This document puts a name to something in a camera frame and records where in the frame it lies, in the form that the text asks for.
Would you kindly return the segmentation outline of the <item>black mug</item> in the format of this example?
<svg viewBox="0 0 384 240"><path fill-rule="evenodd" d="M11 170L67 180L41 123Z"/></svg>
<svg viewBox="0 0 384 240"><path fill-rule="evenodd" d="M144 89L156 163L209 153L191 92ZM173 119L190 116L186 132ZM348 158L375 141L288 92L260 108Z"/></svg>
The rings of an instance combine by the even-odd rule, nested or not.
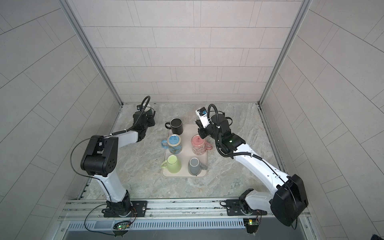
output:
<svg viewBox="0 0 384 240"><path fill-rule="evenodd" d="M171 130L174 135L181 135L184 131L183 122L180 118L174 118L170 122L166 122L165 127Z"/></svg>

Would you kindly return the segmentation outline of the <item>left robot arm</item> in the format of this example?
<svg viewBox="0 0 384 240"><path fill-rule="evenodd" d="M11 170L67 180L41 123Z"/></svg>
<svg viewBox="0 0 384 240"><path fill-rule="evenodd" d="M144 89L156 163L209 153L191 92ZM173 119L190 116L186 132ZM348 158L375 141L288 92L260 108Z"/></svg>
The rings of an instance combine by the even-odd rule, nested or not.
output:
<svg viewBox="0 0 384 240"><path fill-rule="evenodd" d="M133 211L130 194L121 184L115 170L118 150L143 140L147 129L155 125L155 114L153 108L146 107L134 113L134 124L129 129L108 136L94 135L89 140L81 160L81 169L89 177L98 180L106 194L107 207L102 210L105 218L126 217Z"/></svg>

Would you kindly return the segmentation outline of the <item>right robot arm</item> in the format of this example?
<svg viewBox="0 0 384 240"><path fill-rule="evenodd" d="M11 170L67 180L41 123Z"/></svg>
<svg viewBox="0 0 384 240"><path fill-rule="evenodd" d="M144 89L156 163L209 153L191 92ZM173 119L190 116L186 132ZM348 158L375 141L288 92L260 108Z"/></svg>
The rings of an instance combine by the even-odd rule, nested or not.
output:
<svg viewBox="0 0 384 240"><path fill-rule="evenodd" d="M289 176L259 156L244 139L231 132L224 114L210 116L205 108L196 110L196 114L199 136L214 139L222 157L241 163L269 190L246 190L239 197L237 208L244 215L270 212L283 225L291 226L309 204L303 180L298 175Z"/></svg>

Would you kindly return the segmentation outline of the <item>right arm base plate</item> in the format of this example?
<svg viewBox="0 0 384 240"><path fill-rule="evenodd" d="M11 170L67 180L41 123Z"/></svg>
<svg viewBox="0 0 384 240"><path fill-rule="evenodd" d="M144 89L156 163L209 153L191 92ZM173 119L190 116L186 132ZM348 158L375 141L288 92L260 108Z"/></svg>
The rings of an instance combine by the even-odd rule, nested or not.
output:
<svg viewBox="0 0 384 240"><path fill-rule="evenodd" d="M227 210L228 216L266 216L268 212L252 210L243 200L224 200L220 205Z"/></svg>

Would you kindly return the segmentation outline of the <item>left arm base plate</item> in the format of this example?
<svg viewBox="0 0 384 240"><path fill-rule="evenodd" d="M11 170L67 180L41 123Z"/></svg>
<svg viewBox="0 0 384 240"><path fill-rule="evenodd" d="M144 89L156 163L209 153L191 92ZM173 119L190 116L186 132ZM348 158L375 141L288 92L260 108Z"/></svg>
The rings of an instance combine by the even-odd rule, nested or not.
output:
<svg viewBox="0 0 384 240"><path fill-rule="evenodd" d="M107 201L107 207L102 210L102 213L105 218L144 217L147 205L147 201L131 201L131 206L128 209L123 204Z"/></svg>

